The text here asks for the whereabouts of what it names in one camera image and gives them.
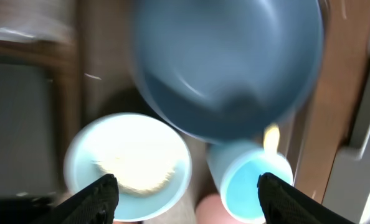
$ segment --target pink cup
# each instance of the pink cup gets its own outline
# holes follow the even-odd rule
[[[224,208],[220,195],[205,197],[196,208],[197,224],[243,224]]]

